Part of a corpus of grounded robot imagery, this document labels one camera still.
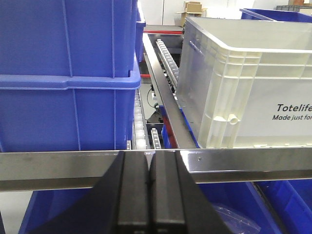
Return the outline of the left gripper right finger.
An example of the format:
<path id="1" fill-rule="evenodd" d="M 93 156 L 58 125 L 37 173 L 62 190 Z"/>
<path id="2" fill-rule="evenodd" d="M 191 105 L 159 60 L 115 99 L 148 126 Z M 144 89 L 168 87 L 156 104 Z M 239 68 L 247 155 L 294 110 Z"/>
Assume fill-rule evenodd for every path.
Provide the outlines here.
<path id="1" fill-rule="evenodd" d="M 230 234 L 178 151 L 157 151 L 150 167 L 154 234 Z"/>

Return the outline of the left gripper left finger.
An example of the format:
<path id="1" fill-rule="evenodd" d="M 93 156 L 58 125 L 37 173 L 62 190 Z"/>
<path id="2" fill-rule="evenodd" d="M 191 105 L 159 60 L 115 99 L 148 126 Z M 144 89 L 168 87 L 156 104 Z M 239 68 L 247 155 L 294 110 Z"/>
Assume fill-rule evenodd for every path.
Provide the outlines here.
<path id="1" fill-rule="evenodd" d="M 143 153 L 118 153 L 94 187 L 31 234 L 147 234 L 148 164 Z"/>

